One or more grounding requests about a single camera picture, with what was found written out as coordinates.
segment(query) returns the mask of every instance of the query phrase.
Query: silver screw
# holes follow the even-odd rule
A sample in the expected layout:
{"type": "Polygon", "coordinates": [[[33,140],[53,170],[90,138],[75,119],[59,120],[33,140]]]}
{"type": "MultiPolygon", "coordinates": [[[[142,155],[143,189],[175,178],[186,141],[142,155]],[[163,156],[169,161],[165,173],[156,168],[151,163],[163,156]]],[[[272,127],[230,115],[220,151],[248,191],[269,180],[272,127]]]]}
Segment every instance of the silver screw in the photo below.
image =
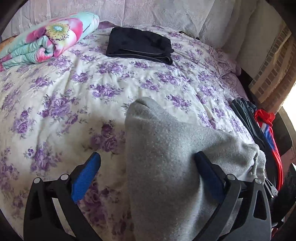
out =
{"type": "Polygon", "coordinates": [[[40,178],[37,177],[34,179],[34,183],[39,183],[39,182],[40,182],[40,178]]]}
{"type": "Polygon", "coordinates": [[[68,177],[69,177],[68,174],[63,174],[63,175],[61,175],[61,180],[65,181],[68,179],[68,177]]]}
{"type": "Polygon", "coordinates": [[[231,181],[235,180],[235,176],[232,174],[227,174],[227,178],[228,178],[228,180],[231,180],[231,181]]]}
{"type": "Polygon", "coordinates": [[[261,180],[260,180],[259,178],[255,178],[255,182],[256,182],[257,184],[261,184],[261,183],[262,183],[261,180]]]}

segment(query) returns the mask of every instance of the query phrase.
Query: brown patterned curtain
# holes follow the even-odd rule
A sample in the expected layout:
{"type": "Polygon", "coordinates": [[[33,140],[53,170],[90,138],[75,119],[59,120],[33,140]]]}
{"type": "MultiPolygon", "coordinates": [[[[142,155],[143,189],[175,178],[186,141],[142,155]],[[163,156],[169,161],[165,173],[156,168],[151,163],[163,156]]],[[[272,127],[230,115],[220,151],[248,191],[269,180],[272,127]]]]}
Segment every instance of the brown patterned curtain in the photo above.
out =
{"type": "Polygon", "coordinates": [[[259,108],[277,113],[295,82],[296,40],[283,24],[249,88],[255,95],[259,108]]]}

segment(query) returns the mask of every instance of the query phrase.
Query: ribbed cuff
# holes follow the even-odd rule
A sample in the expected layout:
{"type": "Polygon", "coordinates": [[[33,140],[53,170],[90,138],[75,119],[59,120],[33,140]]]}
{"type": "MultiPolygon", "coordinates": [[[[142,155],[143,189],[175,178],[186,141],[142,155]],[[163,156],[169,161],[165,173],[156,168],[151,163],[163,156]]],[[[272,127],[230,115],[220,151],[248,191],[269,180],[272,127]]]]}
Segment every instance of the ribbed cuff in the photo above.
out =
{"type": "Polygon", "coordinates": [[[265,163],[266,158],[263,151],[259,150],[259,153],[254,157],[254,165],[252,172],[259,178],[263,183],[265,182],[265,163]]]}

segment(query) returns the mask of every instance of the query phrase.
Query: floral bedspread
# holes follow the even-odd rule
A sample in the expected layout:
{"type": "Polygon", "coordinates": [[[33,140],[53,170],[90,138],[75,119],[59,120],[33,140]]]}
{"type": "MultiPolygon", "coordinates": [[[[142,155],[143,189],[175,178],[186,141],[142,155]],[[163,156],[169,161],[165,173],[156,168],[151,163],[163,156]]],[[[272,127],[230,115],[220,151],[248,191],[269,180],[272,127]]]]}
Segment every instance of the floral bedspread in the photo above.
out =
{"type": "Polygon", "coordinates": [[[133,238],[124,120],[139,97],[152,97],[180,121],[253,143],[229,107],[245,93],[238,88],[239,68],[225,54],[169,28],[134,27],[170,38],[173,65],[106,57],[107,28],[58,59],[0,73],[0,209],[20,236],[33,179],[71,173],[97,151],[102,166],[79,207],[103,240],[133,238]]]}

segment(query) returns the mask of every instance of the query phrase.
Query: red cloth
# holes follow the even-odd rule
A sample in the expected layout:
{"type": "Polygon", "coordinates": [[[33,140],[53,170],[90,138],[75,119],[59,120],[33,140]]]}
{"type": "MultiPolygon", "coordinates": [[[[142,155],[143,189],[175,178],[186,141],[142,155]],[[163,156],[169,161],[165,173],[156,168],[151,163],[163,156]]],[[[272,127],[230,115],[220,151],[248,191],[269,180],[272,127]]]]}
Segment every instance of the red cloth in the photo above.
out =
{"type": "Polygon", "coordinates": [[[275,118],[274,113],[268,113],[265,110],[257,110],[254,114],[255,120],[258,122],[261,130],[263,131],[271,149],[272,155],[276,160],[276,166],[278,169],[278,183],[276,186],[277,190],[280,190],[281,186],[283,185],[284,181],[284,173],[283,173],[283,166],[281,163],[281,157],[279,155],[279,151],[277,149],[276,143],[274,141],[274,133],[272,130],[272,121],[275,118]]]}
{"type": "Polygon", "coordinates": [[[265,110],[260,109],[260,110],[256,110],[254,114],[254,118],[255,120],[257,120],[257,122],[258,122],[258,117],[260,117],[264,123],[272,127],[272,122],[274,121],[274,118],[276,116],[274,113],[268,113],[265,110]]]}

